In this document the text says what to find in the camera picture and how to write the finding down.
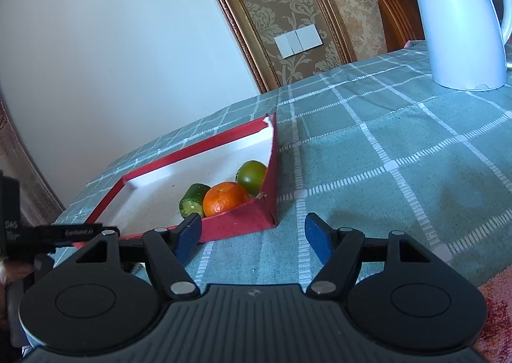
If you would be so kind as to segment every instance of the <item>pink cloth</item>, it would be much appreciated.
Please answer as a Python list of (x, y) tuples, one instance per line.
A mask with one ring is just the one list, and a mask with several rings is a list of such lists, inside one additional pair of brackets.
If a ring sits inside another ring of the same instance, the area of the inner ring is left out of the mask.
[(475, 348), (491, 363), (512, 363), (512, 266), (478, 288), (487, 321)]

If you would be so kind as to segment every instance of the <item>wooden chair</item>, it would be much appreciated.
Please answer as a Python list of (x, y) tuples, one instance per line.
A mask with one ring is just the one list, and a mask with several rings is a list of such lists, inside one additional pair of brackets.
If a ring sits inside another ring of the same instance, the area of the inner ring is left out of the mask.
[[(417, 0), (377, 0), (388, 52), (399, 50), (411, 39), (425, 39)], [(503, 17), (502, 0), (492, 0), (498, 18)]]

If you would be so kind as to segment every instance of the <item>red box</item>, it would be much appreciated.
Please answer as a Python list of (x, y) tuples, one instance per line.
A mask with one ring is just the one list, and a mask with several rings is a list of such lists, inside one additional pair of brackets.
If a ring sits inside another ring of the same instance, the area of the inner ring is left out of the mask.
[(276, 227), (277, 136), (275, 116), (265, 116), (206, 138), (124, 175), (86, 222), (117, 226), (121, 238), (137, 238), (181, 220), (178, 203), (191, 184), (234, 181), (238, 168), (256, 159), (267, 165), (260, 196), (205, 217), (200, 242)]

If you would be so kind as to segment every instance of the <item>human hand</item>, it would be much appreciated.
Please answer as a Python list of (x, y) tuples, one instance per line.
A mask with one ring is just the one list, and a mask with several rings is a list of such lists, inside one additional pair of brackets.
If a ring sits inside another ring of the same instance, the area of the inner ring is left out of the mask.
[(22, 280), (33, 271), (34, 267), (31, 264), (7, 260), (0, 262), (0, 330), (9, 330), (7, 303), (5, 298), (7, 285), (12, 284), (17, 280)]

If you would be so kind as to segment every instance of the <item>metal pivot bolt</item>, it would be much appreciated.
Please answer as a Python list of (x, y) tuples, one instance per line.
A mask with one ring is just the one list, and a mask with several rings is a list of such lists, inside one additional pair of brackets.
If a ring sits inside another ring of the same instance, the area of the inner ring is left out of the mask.
[(175, 295), (191, 294), (195, 291), (196, 286), (187, 280), (181, 280), (171, 285), (171, 292)]
[(336, 285), (329, 280), (317, 280), (311, 284), (311, 290), (317, 295), (330, 294), (336, 291)]

